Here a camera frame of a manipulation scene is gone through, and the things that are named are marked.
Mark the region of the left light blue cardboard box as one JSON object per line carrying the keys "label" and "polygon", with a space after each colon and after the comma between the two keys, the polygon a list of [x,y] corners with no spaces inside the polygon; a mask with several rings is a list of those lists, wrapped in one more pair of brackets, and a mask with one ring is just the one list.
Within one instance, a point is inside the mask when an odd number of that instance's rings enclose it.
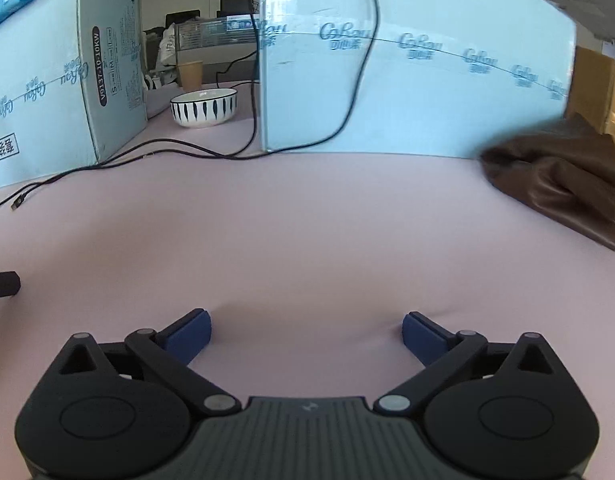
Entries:
{"label": "left light blue cardboard box", "polygon": [[33,0],[0,24],[0,188],[103,162],[146,125],[138,0]]}

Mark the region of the brown cardboard box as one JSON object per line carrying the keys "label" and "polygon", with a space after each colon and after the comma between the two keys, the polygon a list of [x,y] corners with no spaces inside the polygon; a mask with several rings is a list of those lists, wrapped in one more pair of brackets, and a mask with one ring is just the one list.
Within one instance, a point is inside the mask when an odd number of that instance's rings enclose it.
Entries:
{"label": "brown cardboard box", "polygon": [[615,61],[583,47],[575,49],[565,116],[579,114],[598,133],[615,136]]}

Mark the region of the black computer monitor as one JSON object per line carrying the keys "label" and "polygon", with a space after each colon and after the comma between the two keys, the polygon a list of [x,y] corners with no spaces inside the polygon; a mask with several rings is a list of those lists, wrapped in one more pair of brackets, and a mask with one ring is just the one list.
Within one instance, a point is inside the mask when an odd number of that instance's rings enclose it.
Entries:
{"label": "black computer monitor", "polygon": [[216,16],[228,18],[229,16],[246,15],[250,12],[254,13],[254,0],[220,0]]}

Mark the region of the brown leather bag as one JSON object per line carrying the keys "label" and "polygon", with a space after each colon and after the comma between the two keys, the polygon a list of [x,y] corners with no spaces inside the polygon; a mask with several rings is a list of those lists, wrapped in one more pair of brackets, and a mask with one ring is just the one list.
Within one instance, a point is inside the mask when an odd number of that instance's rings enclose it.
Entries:
{"label": "brown leather bag", "polygon": [[575,114],[491,145],[479,160],[498,191],[615,252],[615,136]]}

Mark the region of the paper cup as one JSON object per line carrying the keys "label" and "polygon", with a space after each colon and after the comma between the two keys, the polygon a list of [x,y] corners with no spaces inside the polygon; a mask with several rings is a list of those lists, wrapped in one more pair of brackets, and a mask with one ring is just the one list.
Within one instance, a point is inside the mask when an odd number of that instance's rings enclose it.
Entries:
{"label": "paper cup", "polygon": [[196,61],[178,64],[178,78],[185,92],[200,90],[204,79],[204,63]]}

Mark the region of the white striped ceramic bowl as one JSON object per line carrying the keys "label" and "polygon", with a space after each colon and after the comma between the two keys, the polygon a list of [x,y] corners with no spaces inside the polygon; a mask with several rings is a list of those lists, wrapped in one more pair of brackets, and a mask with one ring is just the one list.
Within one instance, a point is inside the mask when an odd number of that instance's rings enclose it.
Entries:
{"label": "white striped ceramic bowl", "polygon": [[237,107],[238,92],[232,88],[188,92],[170,101],[173,119],[184,128],[221,125],[234,117]]}

